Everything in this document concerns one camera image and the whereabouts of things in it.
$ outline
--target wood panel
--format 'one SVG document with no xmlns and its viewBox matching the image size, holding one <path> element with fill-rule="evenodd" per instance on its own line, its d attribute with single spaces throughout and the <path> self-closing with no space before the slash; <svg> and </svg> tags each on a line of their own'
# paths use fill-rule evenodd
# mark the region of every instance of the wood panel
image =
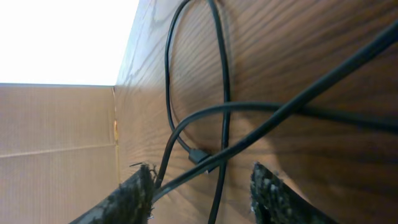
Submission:
<svg viewBox="0 0 398 224">
<path fill-rule="evenodd" d="M 116 86 L 122 179 L 135 162 L 160 164 L 170 128 L 165 109 L 164 48 L 180 1 L 144 1 Z M 286 102 L 341 63 L 398 18 L 397 1 L 218 2 L 233 101 Z M 398 45 L 310 104 L 398 118 Z M 171 49 L 176 120 L 220 104 L 221 62 L 210 8 L 192 1 L 178 22 Z M 270 114 L 233 113 L 231 143 Z M 190 124 L 182 137 L 216 153 L 222 115 Z M 174 147 L 164 182 L 193 165 Z M 344 124 L 293 116 L 228 162 L 218 223 L 254 223 L 249 176 L 254 161 L 341 223 L 397 223 L 398 137 Z M 218 171 L 201 175 L 155 204 L 150 223 L 206 223 Z"/>
</svg>

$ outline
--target cardboard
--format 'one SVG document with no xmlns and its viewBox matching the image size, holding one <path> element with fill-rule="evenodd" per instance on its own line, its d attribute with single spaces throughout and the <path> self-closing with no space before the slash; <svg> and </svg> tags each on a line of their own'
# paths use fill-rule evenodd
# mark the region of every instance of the cardboard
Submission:
<svg viewBox="0 0 398 224">
<path fill-rule="evenodd" d="M 0 86 L 0 223 L 68 223 L 118 186 L 112 87 Z"/>
</svg>

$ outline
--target cardboard seam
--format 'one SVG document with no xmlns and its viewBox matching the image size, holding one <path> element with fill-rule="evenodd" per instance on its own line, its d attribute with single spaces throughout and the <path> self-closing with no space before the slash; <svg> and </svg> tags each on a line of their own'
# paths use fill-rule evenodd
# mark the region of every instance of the cardboard seam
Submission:
<svg viewBox="0 0 398 224">
<path fill-rule="evenodd" d="M 120 171 L 120 158 L 119 158 L 119 133 L 118 133 L 118 121 L 116 119 L 116 96 L 114 94 L 115 86 L 112 88 L 113 94 L 113 105 L 114 105 L 114 123 L 113 123 L 113 135 L 114 135 L 114 150 L 115 150 L 115 160 L 116 160 L 116 177 L 118 178 L 118 183 L 122 184 L 121 171 Z"/>
<path fill-rule="evenodd" d="M 91 148 L 96 148 L 96 147 L 110 147 L 110 146 L 114 146 L 114 144 L 99 145 L 99 146 L 73 147 L 73 148 L 68 148 L 68 149 L 44 150 L 44 151 L 35 151 L 35 152 L 21 152 L 21 153 L 15 153 L 15 154 L 1 155 L 0 159 L 17 157 L 17 156 L 39 155 L 39 154 L 46 154 L 46 153 L 52 153 L 52 152 L 67 152 L 67 151 L 74 151 L 74 150 L 84 150 L 84 149 L 91 149 Z"/>
</svg>

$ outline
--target wooden surface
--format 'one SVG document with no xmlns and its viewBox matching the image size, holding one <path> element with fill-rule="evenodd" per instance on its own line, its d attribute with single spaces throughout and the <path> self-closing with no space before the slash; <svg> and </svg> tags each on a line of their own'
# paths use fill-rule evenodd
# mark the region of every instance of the wooden surface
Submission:
<svg viewBox="0 0 398 224">
<path fill-rule="evenodd" d="M 170 136 L 165 107 L 164 48 L 180 1 L 141 0 L 116 86 L 121 177 L 136 162 L 160 164 Z M 218 3 L 231 70 L 233 101 L 286 102 L 398 19 L 397 1 L 242 1 Z M 398 45 L 310 104 L 398 118 Z M 222 103 L 221 63 L 210 8 L 184 10 L 171 49 L 177 120 Z M 270 114 L 233 113 L 231 144 Z M 222 115 L 191 124 L 182 137 L 216 153 Z M 293 116 L 228 162 L 218 223 L 254 223 L 253 162 L 280 177 L 341 223 L 398 222 L 398 137 Z M 192 168 L 176 144 L 165 182 Z M 206 223 L 218 170 L 201 175 L 155 204 L 150 223 Z"/>
</svg>

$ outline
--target cable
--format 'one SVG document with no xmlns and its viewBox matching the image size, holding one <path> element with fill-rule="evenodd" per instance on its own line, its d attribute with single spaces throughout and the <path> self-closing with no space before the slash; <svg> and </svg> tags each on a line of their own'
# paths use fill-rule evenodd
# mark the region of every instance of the cable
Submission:
<svg viewBox="0 0 398 224">
<path fill-rule="evenodd" d="M 269 131 L 273 130 L 277 125 L 283 122 L 292 113 L 296 111 L 301 111 L 301 112 L 305 111 L 305 109 L 302 107 L 305 106 L 309 101 L 311 101 L 312 99 L 314 99 L 315 97 L 317 97 L 318 95 L 320 95 L 321 93 L 332 87 L 335 83 L 348 76 L 351 72 L 355 71 L 356 69 L 364 65 L 366 62 L 370 61 L 372 58 L 380 54 L 383 50 L 388 48 L 388 46 L 396 42 L 398 38 L 398 35 L 396 35 L 397 33 L 398 33 L 398 21 L 395 21 L 381 34 L 379 34 L 376 37 L 376 39 L 372 41 L 370 44 L 359 49 L 353 56 L 351 56 L 348 60 L 343 62 L 340 66 L 330 71 L 325 76 L 321 77 L 315 83 L 310 85 L 307 89 L 299 93 L 292 100 L 281 106 L 265 123 L 263 123 L 257 129 L 255 129 L 250 134 L 245 136 L 237 144 L 217 153 L 214 156 L 207 158 L 206 160 L 199 163 L 191 170 L 184 172 L 176 179 L 171 180 L 169 183 L 159 188 L 156 191 L 152 201 L 156 202 L 163 195 L 167 194 L 168 192 L 175 189 L 179 185 L 189 181 L 190 179 L 196 177 L 197 175 L 203 173 L 205 170 L 211 167 L 219 166 L 223 161 L 227 161 L 228 159 L 237 155 L 241 151 L 245 150 L 248 146 L 250 146 L 258 139 L 263 137 Z M 209 108 L 206 110 L 202 110 L 200 112 L 203 115 L 212 112 L 212 110 L 211 108 Z M 162 163 L 160 165 L 159 174 L 157 176 L 157 180 L 155 183 L 156 185 L 160 186 L 162 183 L 162 179 L 164 178 L 164 174 L 167 168 L 167 163 L 169 162 L 170 153 L 173 144 L 175 140 L 178 138 L 178 135 L 183 129 L 184 125 L 183 122 L 181 122 L 177 126 L 175 131 L 172 133 L 171 137 L 169 138 L 169 141 L 167 142 Z"/>
<path fill-rule="evenodd" d="M 223 105 L 212 106 L 210 108 L 197 111 L 196 113 L 191 114 L 190 116 L 186 117 L 183 121 L 181 121 L 181 123 L 176 127 L 175 132 L 171 135 L 167 145 L 169 146 L 169 143 L 173 144 L 172 142 L 175 142 L 176 136 L 178 136 L 179 133 L 188 124 L 200 118 L 204 118 L 206 116 L 217 113 L 222 113 L 224 111 L 276 111 L 279 110 L 279 108 L 281 108 L 282 105 L 283 105 L 282 103 L 230 102 L 230 103 L 225 103 Z M 336 121 L 346 124 L 353 124 L 363 128 L 371 128 L 380 131 L 386 131 L 393 134 L 398 134 L 398 120 L 396 119 L 381 119 L 370 116 L 363 116 L 360 114 L 342 112 L 342 111 L 314 108 L 310 106 L 305 106 L 296 111 L 296 113 L 303 116 L 320 118 L 320 119 Z M 154 197 L 153 202 L 158 200 L 160 197 L 161 197 L 160 192 L 158 192 L 158 194 Z"/>
<path fill-rule="evenodd" d="M 175 14 L 172 19 L 172 23 L 170 25 L 169 29 L 169 34 L 167 35 L 167 40 L 166 40 L 166 47 L 165 47 L 165 55 L 164 55 L 164 70 L 165 70 L 165 80 L 166 80 L 166 109 L 167 109 L 167 118 L 169 120 L 169 125 L 172 131 L 175 130 L 175 126 L 173 123 L 173 116 L 172 116 L 172 110 L 170 106 L 170 70 L 169 70 L 169 50 L 170 50 L 170 44 L 172 41 L 173 37 L 173 31 L 175 24 L 177 23 L 178 15 L 180 15 L 182 9 L 185 7 L 185 5 L 189 2 L 190 0 L 184 0 L 181 2 L 177 10 L 175 11 Z M 177 141 L 180 143 L 180 145 L 187 151 L 190 152 L 191 148 L 185 143 L 180 137 L 177 138 Z"/>
<path fill-rule="evenodd" d="M 175 130 L 175 126 L 173 123 L 172 112 L 170 108 L 170 71 L 169 71 L 169 50 L 170 44 L 173 36 L 173 31 L 175 24 L 177 23 L 177 19 L 179 14 L 181 13 L 182 9 L 185 5 L 189 2 L 189 0 L 183 1 L 179 7 L 177 8 L 174 17 L 172 19 L 172 23 L 170 25 L 169 33 L 167 36 L 166 46 L 165 46 L 165 79 L 166 79 L 166 105 L 167 105 L 167 117 L 169 120 L 169 125 L 172 131 Z M 228 59 L 226 56 L 225 45 L 224 45 L 224 37 L 223 37 L 223 30 L 221 26 L 220 16 L 218 15 L 217 6 L 213 0 L 208 0 L 208 4 L 210 6 L 211 12 L 213 14 L 217 39 L 218 39 L 218 46 L 220 48 L 220 57 L 221 57 L 221 66 L 223 71 L 223 89 L 224 89 L 224 102 L 231 101 L 231 91 L 229 87 L 229 70 L 228 70 Z M 231 114 L 229 111 L 224 112 L 223 115 L 223 129 L 221 134 L 221 150 L 228 147 L 229 141 L 229 123 L 231 120 Z M 191 153 L 192 149 L 180 138 L 177 138 L 177 141 L 180 145 L 189 153 Z M 218 213 L 218 207 L 220 205 L 221 196 L 223 193 L 223 185 L 225 180 L 225 173 L 226 173 L 226 162 L 220 165 L 218 180 L 217 180 L 217 187 L 216 193 L 213 200 L 213 205 L 210 210 L 209 216 L 209 224 L 215 223 Z"/>
<path fill-rule="evenodd" d="M 223 67 L 224 103 L 227 103 L 227 102 L 231 101 L 231 90 L 229 88 L 228 59 L 227 59 L 226 52 L 225 52 L 223 28 L 221 26 L 220 16 L 218 15 L 217 6 L 214 3 L 214 0 L 208 0 L 208 4 L 210 6 L 211 13 L 213 14 L 213 18 L 214 18 L 214 22 L 215 22 L 215 26 L 216 26 L 218 47 L 220 48 L 221 66 Z M 231 121 L 231 113 L 229 111 L 224 112 L 223 130 L 222 130 L 222 134 L 221 134 L 221 150 L 224 150 L 228 147 L 230 121 Z M 216 192 L 215 192 L 215 196 L 213 199 L 213 205 L 211 206 L 208 224 L 216 223 L 218 207 L 220 206 L 221 196 L 223 194 L 225 173 L 226 173 L 226 161 L 224 161 L 222 164 L 220 164 Z"/>
</svg>

